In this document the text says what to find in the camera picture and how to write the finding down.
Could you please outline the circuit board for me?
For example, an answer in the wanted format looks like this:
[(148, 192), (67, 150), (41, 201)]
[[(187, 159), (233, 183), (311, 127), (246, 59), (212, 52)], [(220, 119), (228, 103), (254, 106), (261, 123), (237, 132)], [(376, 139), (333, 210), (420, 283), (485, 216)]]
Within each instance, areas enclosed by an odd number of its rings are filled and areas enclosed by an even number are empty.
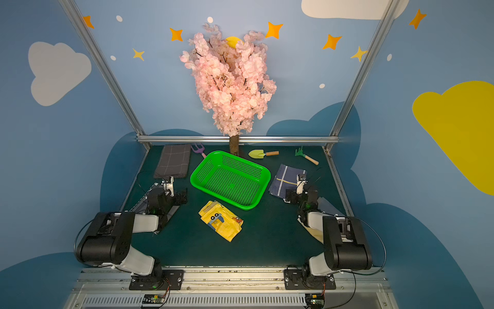
[(325, 297), (322, 294), (305, 294), (305, 309), (323, 309)]
[(162, 306), (164, 302), (164, 294), (145, 294), (142, 299), (142, 306)]

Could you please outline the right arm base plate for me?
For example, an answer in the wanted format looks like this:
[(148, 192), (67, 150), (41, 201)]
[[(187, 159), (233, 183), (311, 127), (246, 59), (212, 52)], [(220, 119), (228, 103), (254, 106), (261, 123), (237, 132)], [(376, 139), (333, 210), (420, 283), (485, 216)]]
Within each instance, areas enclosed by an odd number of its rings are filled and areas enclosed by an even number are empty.
[(284, 284), (287, 290), (335, 290), (337, 288), (334, 277), (314, 276), (308, 270), (284, 269)]

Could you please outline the pink blossom artificial tree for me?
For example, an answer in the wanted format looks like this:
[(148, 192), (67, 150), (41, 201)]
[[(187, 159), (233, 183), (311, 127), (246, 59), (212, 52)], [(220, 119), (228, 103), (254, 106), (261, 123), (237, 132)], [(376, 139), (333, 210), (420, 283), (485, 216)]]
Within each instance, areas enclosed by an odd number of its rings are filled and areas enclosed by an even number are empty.
[(267, 51), (262, 32), (250, 31), (230, 43), (216, 24), (189, 39), (191, 51), (180, 57), (191, 71), (203, 109), (212, 113), (217, 129), (229, 139), (230, 153), (238, 155), (239, 138), (264, 117), (277, 85), (267, 74)]

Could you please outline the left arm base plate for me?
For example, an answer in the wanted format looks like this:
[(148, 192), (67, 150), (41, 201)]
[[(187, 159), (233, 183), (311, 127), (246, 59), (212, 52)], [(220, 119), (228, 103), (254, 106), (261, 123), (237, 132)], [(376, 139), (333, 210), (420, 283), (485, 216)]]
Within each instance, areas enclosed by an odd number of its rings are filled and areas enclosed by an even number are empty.
[(129, 290), (140, 291), (165, 291), (165, 290), (180, 290), (184, 270), (162, 270), (159, 276), (132, 276)]

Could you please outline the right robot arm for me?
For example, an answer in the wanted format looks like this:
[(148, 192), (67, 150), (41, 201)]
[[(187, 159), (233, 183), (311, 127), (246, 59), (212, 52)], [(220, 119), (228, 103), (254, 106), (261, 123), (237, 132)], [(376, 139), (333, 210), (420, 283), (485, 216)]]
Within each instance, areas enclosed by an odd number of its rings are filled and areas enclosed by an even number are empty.
[(308, 259), (306, 274), (323, 277), (341, 270), (371, 269), (373, 257), (361, 221), (321, 211), (318, 199), (316, 190), (286, 191), (286, 201), (298, 206), (299, 223), (323, 244), (323, 252)]

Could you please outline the light grey checked pillowcase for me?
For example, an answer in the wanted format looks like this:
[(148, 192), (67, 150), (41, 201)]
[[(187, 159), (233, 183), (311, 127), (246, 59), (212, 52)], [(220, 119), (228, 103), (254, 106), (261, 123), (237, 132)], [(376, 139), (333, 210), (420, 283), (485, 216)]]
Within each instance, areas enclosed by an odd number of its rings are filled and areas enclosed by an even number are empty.
[(131, 209), (136, 213), (133, 233), (160, 233), (187, 196), (176, 194), (167, 184), (154, 184)]

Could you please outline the purple toy garden fork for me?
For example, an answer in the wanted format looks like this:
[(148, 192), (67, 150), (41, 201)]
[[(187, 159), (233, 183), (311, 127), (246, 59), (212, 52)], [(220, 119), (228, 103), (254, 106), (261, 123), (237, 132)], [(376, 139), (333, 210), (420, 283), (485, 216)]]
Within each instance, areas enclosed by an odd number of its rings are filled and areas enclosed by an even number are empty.
[(205, 154), (205, 147), (201, 143), (194, 143), (191, 145), (191, 149), (195, 154), (201, 155), (203, 158), (207, 158), (207, 155)]

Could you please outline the yellow cartoon pillowcase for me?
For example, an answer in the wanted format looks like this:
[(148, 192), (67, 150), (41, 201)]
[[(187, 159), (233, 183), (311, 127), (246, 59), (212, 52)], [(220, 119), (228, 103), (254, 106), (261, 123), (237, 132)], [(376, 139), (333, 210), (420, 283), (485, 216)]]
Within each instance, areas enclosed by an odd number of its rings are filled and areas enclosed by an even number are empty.
[(202, 222), (228, 242), (242, 231), (244, 221), (217, 201), (209, 201), (198, 214)]

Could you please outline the left circuit board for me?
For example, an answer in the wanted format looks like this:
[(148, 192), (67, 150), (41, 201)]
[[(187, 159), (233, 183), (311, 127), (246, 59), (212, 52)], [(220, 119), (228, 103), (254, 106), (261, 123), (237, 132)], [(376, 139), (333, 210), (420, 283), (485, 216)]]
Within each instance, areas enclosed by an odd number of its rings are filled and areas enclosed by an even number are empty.
[(164, 294), (145, 294), (142, 299), (142, 306), (162, 306), (164, 302)]

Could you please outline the navy striped pillowcase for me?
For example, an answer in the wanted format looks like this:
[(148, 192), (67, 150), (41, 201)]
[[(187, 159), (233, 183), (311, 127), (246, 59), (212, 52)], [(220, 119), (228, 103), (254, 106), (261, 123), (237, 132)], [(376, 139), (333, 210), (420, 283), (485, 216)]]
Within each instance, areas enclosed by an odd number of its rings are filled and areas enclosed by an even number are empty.
[(269, 193), (272, 196), (281, 198), (285, 203), (287, 202), (287, 190), (295, 189), (297, 186), (297, 175), (307, 174), (306, 170), (297, 169), (281, 164), (277, 171), (275, 178), (273, 179)]

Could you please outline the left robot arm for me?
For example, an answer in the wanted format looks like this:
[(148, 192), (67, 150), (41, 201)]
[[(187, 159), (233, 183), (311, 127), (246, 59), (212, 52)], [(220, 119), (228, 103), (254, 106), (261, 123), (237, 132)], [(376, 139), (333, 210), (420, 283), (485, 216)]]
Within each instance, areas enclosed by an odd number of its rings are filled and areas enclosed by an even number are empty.
[(148, 256), (132, 246), (138, 233), (162, 232), (180, 206), (188, 202), (188, 190), (172, 193), (154, 187), (147, 195), (144, 212), (99, 212), (85, 225), (82, 238), (76, 237), (74, 255), (90, 267), (113, 267), (134, 276), (160, 278), (158, 258)]

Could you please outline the green toy rake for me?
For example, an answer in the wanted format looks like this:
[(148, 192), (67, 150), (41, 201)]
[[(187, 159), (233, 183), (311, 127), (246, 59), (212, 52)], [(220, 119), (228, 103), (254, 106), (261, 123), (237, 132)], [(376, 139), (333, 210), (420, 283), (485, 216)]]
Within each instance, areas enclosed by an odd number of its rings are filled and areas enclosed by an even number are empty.
[(296, 157), (303, 157), (305, 158), (306, 160), (310, 161), (311, 163), (315, 164), (316, 166), (319, 165), (319, 161), (311, 158), (310, 156), (308, 156), (307, 154), (304, 153), (304, 148), (301, 146), (299, 148), (297, 148), (295, 150), (295, 156)]

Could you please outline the dark grey checked pillowcase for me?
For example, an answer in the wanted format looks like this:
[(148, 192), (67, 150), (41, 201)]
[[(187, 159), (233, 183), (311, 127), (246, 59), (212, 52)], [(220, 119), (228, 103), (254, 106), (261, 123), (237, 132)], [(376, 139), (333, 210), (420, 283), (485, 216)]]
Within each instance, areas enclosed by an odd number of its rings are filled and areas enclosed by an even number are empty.
[(185, 178), (190, 162), (190, 144), (165, 145), (154, 172), (155, 179)]

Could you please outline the green plastic basket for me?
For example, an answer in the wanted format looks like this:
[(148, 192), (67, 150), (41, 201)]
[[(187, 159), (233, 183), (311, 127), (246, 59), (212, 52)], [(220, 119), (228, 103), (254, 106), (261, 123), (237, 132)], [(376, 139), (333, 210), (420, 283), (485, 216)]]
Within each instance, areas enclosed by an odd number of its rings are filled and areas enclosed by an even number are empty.
[(271, 172), (264, 166), (224, 151), (213, 151), (190, 176), (196, 189), (249, 211), (259, 204)]

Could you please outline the right circuit board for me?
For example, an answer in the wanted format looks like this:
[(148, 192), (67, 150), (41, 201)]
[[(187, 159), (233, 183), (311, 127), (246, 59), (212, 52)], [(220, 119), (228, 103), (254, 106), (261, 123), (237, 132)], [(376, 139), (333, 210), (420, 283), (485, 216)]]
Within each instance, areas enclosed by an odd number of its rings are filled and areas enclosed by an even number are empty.
[(305, 294), (305, 309), (323, 309), (325, 297), (322, 294)]

